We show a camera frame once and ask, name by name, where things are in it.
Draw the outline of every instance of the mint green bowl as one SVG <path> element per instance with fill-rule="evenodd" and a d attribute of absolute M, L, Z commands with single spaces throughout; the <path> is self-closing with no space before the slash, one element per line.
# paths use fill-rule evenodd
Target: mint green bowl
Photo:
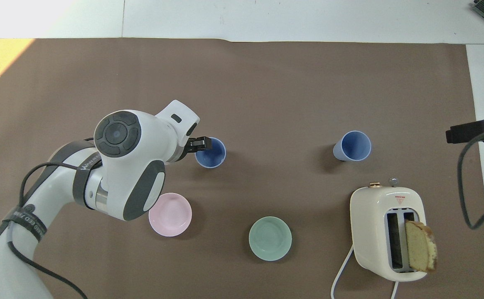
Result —
<path fill-rule="evenodd" d="M 249 231 L 249 246 L 265 261 L 276 261 L 292 246 L 292 232 L 288 225 L 274 216 L 260 218 Z"/>

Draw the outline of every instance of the black strap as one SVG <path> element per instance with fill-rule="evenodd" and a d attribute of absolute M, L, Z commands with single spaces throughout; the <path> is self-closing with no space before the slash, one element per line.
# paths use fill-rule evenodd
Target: black strap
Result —
<path fill-rule="evenodd" d="M 42 223 L 39 217 L 29 211 L 29 209 L 21 206 L 14 207 L 2 221 L 12 221 L 22 225 L 25 229 L 29 230 L 39 242 L 46 231 L 48 231 L 46 225 Z"/>
<path fill-rule="evenodd" d="M 81 163 L 77 169 L 76 174 L 74 176 L 74 182 L 72 184 L 72 195 L 74 196 L 74 200 L 80 204 L 81 206 L 86 206 L 91 210 L 86 204 L 85 200 L 85 190 L 86 190 L 86 183 L 88 182 L 88 177 L 90 176 L 90 172 L 94 169 L 98 163 L 101 162 L 101 155 L 98 152 L 93 153 L 90 155 L 83 163 Z"/>

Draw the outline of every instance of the white toaster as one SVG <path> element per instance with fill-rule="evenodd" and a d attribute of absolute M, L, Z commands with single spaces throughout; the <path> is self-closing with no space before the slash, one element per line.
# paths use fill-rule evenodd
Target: white toaster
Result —
<path fill-rule="evenodd" d="M 375 182 L 351 195 L 351 232 L 358 263 L 388 280 L 410 282 L 426 275 L 409 266 L 405 220 L 426 225 L 421 198 L 412 189 Z"/>

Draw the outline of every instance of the blue cup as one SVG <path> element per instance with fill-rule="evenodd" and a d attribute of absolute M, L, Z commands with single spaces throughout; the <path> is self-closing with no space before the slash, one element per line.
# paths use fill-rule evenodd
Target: blue cup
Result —
<path fill-rule="evenodd" d="M 225 144 L 218 138 L 210 137 L 212 148 L 196 152 L 198 164 L 205 168 L 216 168 L 220 166 L 227 155 Z"/>
<path fill-rule="evenodd" d="M 371 153 L 371 140 L 361 131 L 347 132 L 332 150 L 336 159 L 362 161 Z"/>

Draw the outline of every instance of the bread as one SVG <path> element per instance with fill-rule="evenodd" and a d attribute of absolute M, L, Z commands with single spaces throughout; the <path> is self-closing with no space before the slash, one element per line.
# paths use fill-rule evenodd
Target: bread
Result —
<path fill-rule="evenodd" d="M 437 248 L 430 227 L 417 221 L 406 220 L 405 229 L 410 267 L 426 273 L 435 271 Z"/>

